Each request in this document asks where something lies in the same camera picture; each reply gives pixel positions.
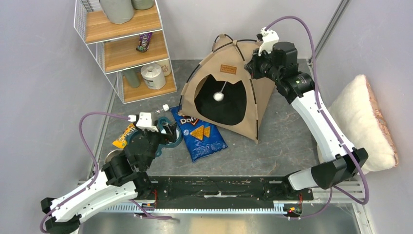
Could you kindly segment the tan pet tent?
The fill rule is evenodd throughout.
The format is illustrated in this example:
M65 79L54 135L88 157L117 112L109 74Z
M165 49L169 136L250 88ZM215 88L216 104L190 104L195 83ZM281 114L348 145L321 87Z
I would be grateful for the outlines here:
M179 102L178 113L231 130L258 142L259 128L275 83L252 79L244 66L260 43L216 37L211 53L192 71Z

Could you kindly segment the white fluffy pet cushion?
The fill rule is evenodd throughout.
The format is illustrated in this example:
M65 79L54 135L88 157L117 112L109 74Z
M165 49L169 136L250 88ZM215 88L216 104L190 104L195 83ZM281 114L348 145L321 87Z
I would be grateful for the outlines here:
M365 75L356 76L328 108L344 135L368 159L361 167L365 174L396 167L399 158L378 101Z

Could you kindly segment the blue Doritos chip bag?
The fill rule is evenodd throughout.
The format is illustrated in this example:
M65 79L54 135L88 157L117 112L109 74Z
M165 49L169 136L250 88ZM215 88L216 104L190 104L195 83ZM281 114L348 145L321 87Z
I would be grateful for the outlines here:
M180 115L178 106L171 107L170 111L182 131L192 162L227 148L227 144L214 124Z

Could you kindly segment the clear plastic bottle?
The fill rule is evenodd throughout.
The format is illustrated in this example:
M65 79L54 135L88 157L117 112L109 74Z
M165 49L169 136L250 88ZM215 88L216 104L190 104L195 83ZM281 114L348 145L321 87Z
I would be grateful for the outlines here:
M151 113L154 115L163 115L164 113L168 112L170 110L170 107L168 104L163 104L161 106L156 106L151 110Z

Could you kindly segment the black tent pole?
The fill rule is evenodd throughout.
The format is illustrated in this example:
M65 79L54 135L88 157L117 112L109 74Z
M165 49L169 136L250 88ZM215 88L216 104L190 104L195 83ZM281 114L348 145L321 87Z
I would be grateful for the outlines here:
M236 97L241 91L235 91L234 94L231 94L229 86L241 83L247 104L254 101L254 85L251 81L251 75L244 69L244 65L250 62L254 49L259 48L260 43L252 39L231 41L228 38L222 38L222 40L225 43L217 42L218 45L214 46L215 50L198 64L183 87L180 102L180 111L183 115L195 117L201 114L196 108L195 100L209 76L213 76L216 81L226 81L227 85L223 93L235 100L242 100L240 97Z
M212 101L205 115L211 122L258 141L260 115L255 83L244 66L259 44L253 39L233 39L227 34L216 37L213 46L213 90L221 92L221 101Z

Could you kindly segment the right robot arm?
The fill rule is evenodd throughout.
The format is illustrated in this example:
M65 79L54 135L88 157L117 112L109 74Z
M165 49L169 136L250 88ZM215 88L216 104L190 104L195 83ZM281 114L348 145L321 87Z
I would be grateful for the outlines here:
M293 43L277 42L270 52L257 48L244 68L253 79L272 80L278 93L299 113L316 140L324 162L287 175L281 193L294 199L304 188L329 189L360 173L368 159L364 148L357 149L334 122L322 102L315 82L299 71Z

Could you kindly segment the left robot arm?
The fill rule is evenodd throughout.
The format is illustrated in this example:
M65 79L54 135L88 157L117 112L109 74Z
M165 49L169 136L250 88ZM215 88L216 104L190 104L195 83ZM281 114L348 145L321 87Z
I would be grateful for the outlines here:
M41 201L46 214L40 229L45 234L71 234L96 213L129 199L147 199L154 186L147 174L158 148L181 137L176 122L155 122L156 131L137 130L127 145L110 157L88 181L60 198Z

